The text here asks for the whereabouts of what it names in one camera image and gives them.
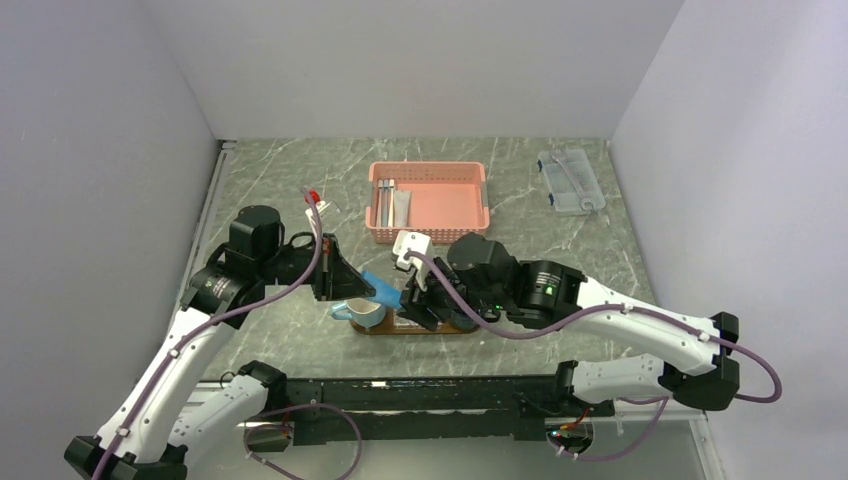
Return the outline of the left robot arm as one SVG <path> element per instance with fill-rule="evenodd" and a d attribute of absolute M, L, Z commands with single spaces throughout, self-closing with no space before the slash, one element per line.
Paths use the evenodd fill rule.
<path fill-rule="evenodd" d="M 287 377 L 259 361 L 191 412 L 184 407 L 218 352 L 248 314 L 271 302 L 266 289 L 311 287 L 318 301 L 371 297 L 374 288 L 340 254 L 334 235 L 313 229 L 285 243 L 279 212 L 243 208 L 184 292 L 166 338 L 139 383 L 93 436 L 77 436 L 65 461 L 84 479 L 184 479 L 236 426 L 279 417 Z"/>

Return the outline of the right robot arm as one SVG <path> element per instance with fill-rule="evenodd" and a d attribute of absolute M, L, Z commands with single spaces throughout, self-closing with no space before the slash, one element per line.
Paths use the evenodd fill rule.
<path fill-rule="evenodd" d="M 518 260 L 502 243 L 476 233 L 461 236 L 441 259 L 428 236 L 402 231 L 392 253 L 397 269 L 413 274 L 402 311 L 421 325 L 448 309 L 480 316 L 479 326 L 491 330 L 484 317 L 495 314 L 523 328 L 503 331 L 503 338 L 538 338 L 572 327 L 639 351 L 631 358 L 562 363 L 550 392 L 564 415 L 614 398 L 649 397 L 721 411 L 738 394 L 740 367 L 730 356 L 739 320 L 730 313 L 697 317 L 664 310 L 566 265 Z"/>

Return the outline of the light blue mug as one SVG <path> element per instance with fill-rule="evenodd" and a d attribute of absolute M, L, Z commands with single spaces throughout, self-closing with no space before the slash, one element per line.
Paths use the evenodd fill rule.
<path fill-rule="evenodd" d="M 330 309 L 330 317 L 334 320 L 353 322 L 365 329 L 379 325 L 386 313 L 384 305 L 363 298 L 348 299 Z"/>

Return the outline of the pink plastic basket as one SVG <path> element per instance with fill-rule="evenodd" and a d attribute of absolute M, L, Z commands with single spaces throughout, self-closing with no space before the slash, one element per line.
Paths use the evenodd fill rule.
<path fill-rule="evenodd" d="M 408 226 L 377 226 L 378 181 L 394 179 L 395 190 L 410 191 Z M 435 244 L 450 244 L 466 233 L 484 234 L 490 226 L 486 172 L 479 162 L 375 162 L 366 203 L 365 226 L 378 244 L 391 244 L 400 230 L 422 232 Z"/>

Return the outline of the brown wooden oval tray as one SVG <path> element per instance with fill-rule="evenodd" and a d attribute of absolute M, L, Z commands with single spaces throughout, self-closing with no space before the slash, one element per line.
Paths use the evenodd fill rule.
<path fill-rule="evenodd" d="M 383 320 L 376 326 L 363 327 L 353 320 L 347 323 L 358 333 L 370 336 L 402 336 L 402 335 L 465 335 L 475 332 L 478 326 L 470 330 L 461 330 L 449 322 L 439 323 L 435 331 L 427 330 L 411 320 L 397 317 L 394 310 L 389 310 Z"/>

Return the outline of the clear acrylic holder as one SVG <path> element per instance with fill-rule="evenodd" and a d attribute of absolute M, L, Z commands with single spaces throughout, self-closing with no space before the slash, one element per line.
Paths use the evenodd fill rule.
<path fill-rule="evenodd" d="M 403 317 L 402 311 L 395 310 L 393 312 L 392 326 L 396 332 L 400 332 L 401 334 L 425 334 L 435 333 L 439 328 L 439 323 L 436 322 L 428 328 L 418 322 Z"/>

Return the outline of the dark blue mug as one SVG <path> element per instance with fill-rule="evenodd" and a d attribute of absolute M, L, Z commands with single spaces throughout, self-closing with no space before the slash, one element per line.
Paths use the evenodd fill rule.
<path fill-rule="evenodd" d="M 465 316 L 455 316 L 448 323 L 461 332 L 472 332 L 479 328 L 479 325 L 475 321 Z"/>

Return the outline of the blue toothpaste tube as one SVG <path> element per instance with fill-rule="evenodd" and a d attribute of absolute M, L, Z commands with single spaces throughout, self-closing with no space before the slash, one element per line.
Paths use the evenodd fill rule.
<path fill-rule="evenodd" d="M 374 289 L 374 294 L 366 297 L 366 300 L 395 310 L 402 308 L 400 303 L 401 292 L 398 289 L 374 273 L 363 271 L 362 277 Z"/>

